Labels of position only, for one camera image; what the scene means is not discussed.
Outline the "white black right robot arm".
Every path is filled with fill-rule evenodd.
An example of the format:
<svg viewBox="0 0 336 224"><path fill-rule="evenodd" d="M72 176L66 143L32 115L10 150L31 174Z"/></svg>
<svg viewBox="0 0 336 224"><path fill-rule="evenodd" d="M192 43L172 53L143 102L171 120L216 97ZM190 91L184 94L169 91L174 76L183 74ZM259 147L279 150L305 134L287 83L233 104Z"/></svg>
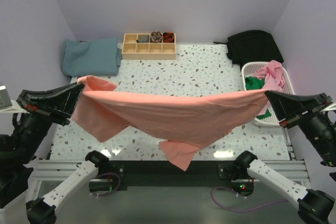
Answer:
<svg viewBox="0 0 336 224"><path fill-rule="evenodd" d="M287 129L298 126L322 158L322 164L335 167L335 123L328 117L330 111L335 111L332 98L325 93L300 96L266 91L265 95L279 125ZM335 223L335 198L291 181L249 151L234 160L234 175L257 179L281 194L305 223Z"/></svg>

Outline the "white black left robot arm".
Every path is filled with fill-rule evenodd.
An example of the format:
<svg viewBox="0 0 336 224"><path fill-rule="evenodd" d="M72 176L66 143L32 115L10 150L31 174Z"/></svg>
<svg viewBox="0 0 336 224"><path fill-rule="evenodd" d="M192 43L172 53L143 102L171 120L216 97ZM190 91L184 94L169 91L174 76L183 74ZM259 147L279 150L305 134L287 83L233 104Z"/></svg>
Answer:
<svg viewBox="0 0 336 224"><path fill-rule="evenodd" d="M92 151L83 161L50 163L36 151L57 124L70 122L84 90L71 83L47 91L23 90L11 100L1 87L1 112L13 132L1 135L1 223L56 223L61 208L81 188L108 174L108 158Z"/></svg>

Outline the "salmon pink t shirt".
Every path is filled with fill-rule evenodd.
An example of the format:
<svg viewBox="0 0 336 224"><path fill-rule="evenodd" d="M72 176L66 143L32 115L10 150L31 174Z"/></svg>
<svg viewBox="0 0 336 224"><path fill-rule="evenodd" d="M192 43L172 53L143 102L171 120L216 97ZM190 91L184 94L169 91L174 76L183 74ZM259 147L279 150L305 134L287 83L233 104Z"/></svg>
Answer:
<svg viewBox="0 0 336 224"><path fill-rule="evenodd" d="M167 160L187 170L194 155L252 121L267 105L263 90L205 97L120 92L113 82L84 76L72 120L103 143L134 127L161 140Z"/></svg>

